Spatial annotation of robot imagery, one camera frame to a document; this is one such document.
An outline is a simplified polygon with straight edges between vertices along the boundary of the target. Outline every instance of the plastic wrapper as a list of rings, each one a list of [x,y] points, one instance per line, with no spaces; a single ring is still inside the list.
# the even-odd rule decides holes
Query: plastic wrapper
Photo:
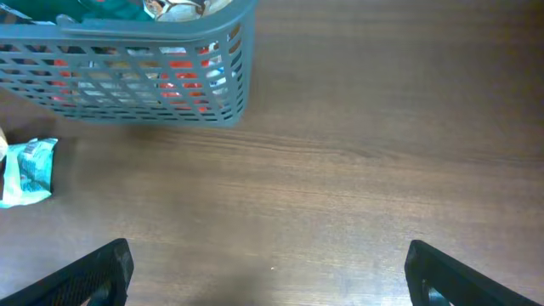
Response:
[[[29,205],[51,196],[53,149],[57,139],[33,139],[8,146],[0,208]]]

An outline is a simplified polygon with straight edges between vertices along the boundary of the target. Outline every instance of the wooden table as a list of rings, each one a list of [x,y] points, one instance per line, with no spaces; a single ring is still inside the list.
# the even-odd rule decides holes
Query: wooden table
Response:
[[[540,1],[263,0],[233,129],[60,119],[50,200],[0,211],[0,296],[106,242],[128,305],[410,305],[423,239],[544,303]]]

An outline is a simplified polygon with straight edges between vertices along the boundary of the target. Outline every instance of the blue plastic basket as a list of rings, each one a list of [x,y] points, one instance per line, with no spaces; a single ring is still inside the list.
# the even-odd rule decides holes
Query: blue plastic basket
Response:
[[[256,2],[183,23],[0,25],[0,86],[84,121],[232,126],[247,105]]]

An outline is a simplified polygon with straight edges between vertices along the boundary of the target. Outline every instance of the wooden surface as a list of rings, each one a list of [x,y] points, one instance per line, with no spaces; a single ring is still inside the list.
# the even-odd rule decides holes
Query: wooden surface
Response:
[[[0,211],[0,296],[126,237],[128,305],[409,305],[423,239],[544,303],[540,3],[263,0],[233,129],[3,93],[12,140],[62,140],[54,197]]]

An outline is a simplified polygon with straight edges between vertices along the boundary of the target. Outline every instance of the green packet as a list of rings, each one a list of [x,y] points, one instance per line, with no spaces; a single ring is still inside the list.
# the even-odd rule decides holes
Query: green packet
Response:
[[[51,196],[53,148],[58,139],[8,146],[0,208],[29,205]]]

